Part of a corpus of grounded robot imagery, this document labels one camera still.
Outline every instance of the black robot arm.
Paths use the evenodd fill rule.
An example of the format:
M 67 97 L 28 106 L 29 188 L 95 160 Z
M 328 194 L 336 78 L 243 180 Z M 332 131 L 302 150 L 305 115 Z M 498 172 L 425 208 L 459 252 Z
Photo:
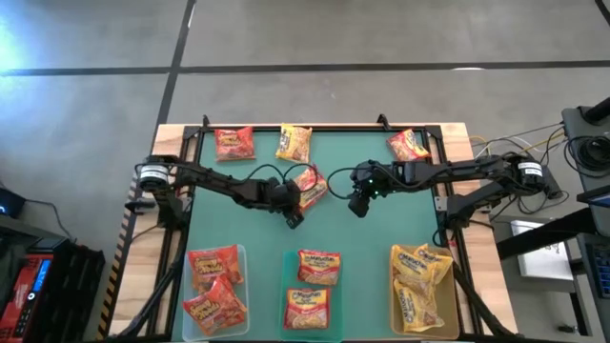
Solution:
M 178 167 L 172 184 L 169 183 L 171 167 Z M 182 200 L 176 190 L 185 186 L 197 186 L 212 192 L 230 196 L 247 209 L 282 213 L 291 229 L 303 221 L 298 207 L 300 189 L 293 180 L 280 183 L 276 178 L 267 180 L 235 179 L 195 163 L 180 162 L 173 155 L 151 155 L 141 164 L 139 186 L 150 192 L 159 206 L 159 223 L 174 227 L 182 220 Z
M 488 179 L 491 182 L 466 195 L 451 195 L 442 204 L 440 224 L 446 229 L 465 228 L 476 209 L 494 207 L 508 195 L 532 195 L 544 188 L 541 165 L 526 156 L 508 153 L 456 163 L 431 165 L 425 161 L 382 165 L 360 163 L 350 178 L 354 192 L 349 208 L 358 217 L 369 210 L 370 199 L 394 192 L 419 192 L 436 184 Z

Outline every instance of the concrete floor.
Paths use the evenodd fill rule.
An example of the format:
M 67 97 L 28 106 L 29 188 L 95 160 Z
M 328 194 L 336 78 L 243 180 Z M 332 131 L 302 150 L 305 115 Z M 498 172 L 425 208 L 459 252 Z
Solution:
M 167 67 L 186 4 L 0 2 L 0 72 Z M 576 60 L 610 60 L 610 26 L 593 0 L 199 0 L 182 65 Z M 132 166 L 149 152 L 166 81 L 165 74 L 0 77 L 0 180 L 57 204 L 79 242 L 110 259 Z M 180 75 L 168 122 L 199 123 L 204 113 L 216 123 L 362 122 L 383 112 L 392 121 L 466 122 L 469 133 L 493 138 L 558 123 L 563 108 L 596 104 L 608 90 L 604 68 Z M 560 153 L 551 154 L 551 169 L 564 189 L 581 191 Z M 572 198 L 539 216 L 579 207 Z M 28 206 L 24 219 L 58 232 L 48 209 Z M 556 336 L 555 325 L 573 320 L 565 299 L 511 292 L 519 331 L 579 340 Z M 528 312 L 532 303 L 537 310 Z M 101 297 L 97 304 L 89 337 Z M 581 341 L 602 340 L 594 334 Z

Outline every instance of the wooden table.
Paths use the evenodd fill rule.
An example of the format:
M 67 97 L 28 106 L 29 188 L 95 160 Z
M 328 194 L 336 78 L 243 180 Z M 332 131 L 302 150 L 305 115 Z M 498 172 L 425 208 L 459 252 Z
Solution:
M 325 124 L 297 124 L 299 126 L 323 126 Z M 371 126 L 371 124 L 345 124 L 346 126 Z M 438 125 L 442 130 L 445 154 L 450 161 L 467 160 L 473 158 L 473 153 L 468 138 L 468 132 L 464 123 L 398 123 L 398 126 L 424 126 Z M 248 126 L 248 124 L 235 125 L 236 127 Z M 265 126 L 264 124 L 253 124 L 253 126 Z M 153 154 L 175 154 L 178 155 L 182 149 L 185 127 L 193 125 L 162 125 L 159 127 L 152 147 Z M 437 149 L 431 147 L 433 160 L 437 161 Z M 187 151 L 187 156 L 193 160 L 193 149 Z M 479 187 L 478 181 L 454 183 L 454 191 L 458 194 L 466 194 Z M 132 181 L 129 198 L 137 196 L 135 179 Z M 145 231 L 156 222 L 156 212 L 137 216 L 137 220 L 130 212 L 125 212 L 121 224 L 121 232 L 117 243 L 114 261 L 112 262 L 111 278 L 109 280 L 107 294 L 102 309 L 102 319 L 99 324 L 97 338 L 101 339 L 107 334 L 120 333 L 140 311 L 144 302 L 153 291 L 157 275 L 159 254 L 165 231 L 153 229 L 137 238 L 131 244 L 128 237 Z M 473 219 L 487 222 L 487 215 L 475 214 Z M 175 251 L 175 243 L 179 232 L 174 235 L 173 244 L 170 247 L 171 254 Z M 496 250 L 493 233 L 489 228 L 481 225 L 471 225 L 463 231 L 464 242 L 471 273 L 480 297 L 489 307 L 499 321 L 510 331 L 516 333 L 517 325 L 513 315 L 513 309 L 506 290 L 502 268 Z M 464 331 L 472 332 L 472 322 L 468 310 L 468 302 L 458 290 L 461 317 L 464 322 Z M 169 292 L 164 294 L 161 301 L 157 326 L 151 333 L 163 333 L 164 323 L 167 320 L 167 307 L 169 306 Z

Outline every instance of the plastic container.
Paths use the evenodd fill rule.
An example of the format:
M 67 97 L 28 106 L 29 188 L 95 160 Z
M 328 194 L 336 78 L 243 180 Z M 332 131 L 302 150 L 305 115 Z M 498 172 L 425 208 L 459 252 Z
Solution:
M 407 252 L 413 253 L 417 247 L 399 245 Z M 428 247 L 428 251 L 445 256 L 451 256 L 447 249 Z M 453 266 L 435 288 L 438 316 L 444 320 L 445 325 L 432 328 L 421 333 L 405 333 L 402 330 L 402 314 L 398 303 L 397 293 L 394 291 L 394 278 L 392 276 L 392 251 L 390 251 L 390 327 L 395 334 L 404 335 L 404 339 L 434 338 L 441 340 L 454 340 L 459 336 L 458 304 L 456 302 L 456 281 L 454 280 Z
M 198 252 L 206 252 L 218 248 L 211 248 L 205 250 L 199 250 Z M 250 309 L 248 303 L 248 268 L 246 260 L 246 249 L 237 244 L 237 257 L 239 258 L 239 270 L 242 272 L 244 282 L 241 284 L 233 285 L 235 294 L 239 299 Z M 189 263 L 188 255 L 184 255 L 184 271 L 182 273 L 182 288 L 183 288 L 183 300 L 190 300 L 198 296 L 197 291 L 193 288 L 193 270 L 191 270 L 191 264 Z M 217 330 L 214 335 L 205 335 L 191 316 L 184 312 L 182 319 L 182 339 L 186 342 L 198 342 L 207 341 L 210 339 L 217 339 L 220 337 L 236 336 L 246 334 L 250 329 L 250 311 L 246 312 L 246 320 L 238 325 L 231 326 L 230 328 Z
M 314 285 L 298 281 L 298 254 L 285 252 L 282 267 L 282 283 L 279 293 L 279 338 L 282 341 L 305 342 L 340 342 L 343 340 L 343 291 L 341 275 L 343 268 L 339 269 L 339 280 L 334 286 Z M 286 330 L 284 329 L 284 312 L 286 311 L 286 291 L 289 288 L 309 288 L 320 290 L 331 289 L 331 318 L 329 326 L 324 330 Z

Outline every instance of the green tabletop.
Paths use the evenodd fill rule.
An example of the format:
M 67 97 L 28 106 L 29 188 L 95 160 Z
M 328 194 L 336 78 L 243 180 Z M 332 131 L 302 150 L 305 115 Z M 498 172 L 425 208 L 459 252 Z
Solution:
M 393 155 L 383 131 L 314 131 L 311 159 L 323 175 L 375 159 L 390 163 Z M 201 165 L 234 177 L 245 177 L 256 166 L 274 164 L 282 171 L 293 162 L 275 158 L 279 131 L 254 133 L 256 160 L 215 161 L 214 136 L 204 137 Z M 302 169 L 289 175 L 294 177 Z M 254 178 L 277 176 L 263 169 Z M 351 191 L 349 172 L 331 180 L 341 194 Z M 329 193 L 305 211 L 305 221 L 291 230 L 281 214 L 247 210 L 227 196 L 196 190 L 187 250 L 241 244 L 248 255 L 250 331 L 231 340 L 275 340 L 282 256 L 284 252 L 314 249 L 342 253 L 343 320 L 345 339 L 401 337 L 389 324 L 389 254 L 393 244 L 432 243 L 437 229 L 432 192 L 397 193 L 372 200 L 365 218 L 356 217 L 345 200 Z M 182 300 L 182 291 L 178 297 Z M 173 340 L 182 340 L 182 306 L 176 307 Z

